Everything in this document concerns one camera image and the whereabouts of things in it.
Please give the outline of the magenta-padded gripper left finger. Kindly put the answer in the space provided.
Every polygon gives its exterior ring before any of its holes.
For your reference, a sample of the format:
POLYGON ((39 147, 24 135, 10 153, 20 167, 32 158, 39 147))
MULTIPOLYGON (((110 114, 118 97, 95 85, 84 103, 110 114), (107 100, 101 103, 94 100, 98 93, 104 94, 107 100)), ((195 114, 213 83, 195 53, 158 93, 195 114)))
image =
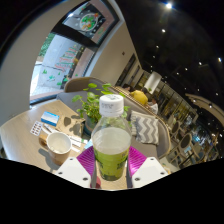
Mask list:
POLYGON ((56 175, 84 188, 95 188, 97 171, 93 147, 77 157, 69 157, 56 171, 56 175))

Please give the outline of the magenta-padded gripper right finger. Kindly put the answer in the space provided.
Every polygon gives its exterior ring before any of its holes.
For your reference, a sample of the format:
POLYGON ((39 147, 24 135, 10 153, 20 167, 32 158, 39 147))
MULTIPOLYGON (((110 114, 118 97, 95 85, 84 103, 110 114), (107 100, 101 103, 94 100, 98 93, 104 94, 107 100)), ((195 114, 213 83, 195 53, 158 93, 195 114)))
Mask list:
POLYGON ((140 188, 167 175, 167 171, 155 157, 146 157, 134 147, 130 147, 126 171, 128 188, 140 188))

